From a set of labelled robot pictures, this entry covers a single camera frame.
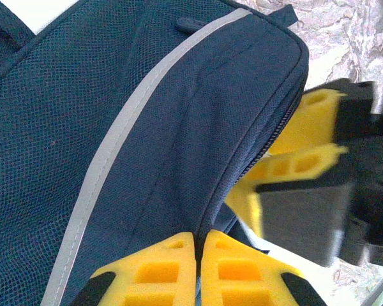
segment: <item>yellow foam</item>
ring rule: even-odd
[[[297,305],[281,273],[301,273],[212,230],[202,258],[202,306]]]
[[[269,153],[285,154],[333,142],[336,114],[342,96],[345,95],[332,89],[305,94]]]
[[[196,261],[191,233],[162,242],[98,269],[116,277],[99,306],[194,306]]]
[[[225,203],[262,237],[262,208],[255,187],[261,184],[317,179],[338,163],[346,147],[328,143],[311,149],[261,159],[228,193]]]

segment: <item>navy blue backpack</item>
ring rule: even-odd
[[[308,51],[228,0],[80,0],[34,35],[0,3],[0,305],[68,305],[99,267],[223,204],[301,99]]]

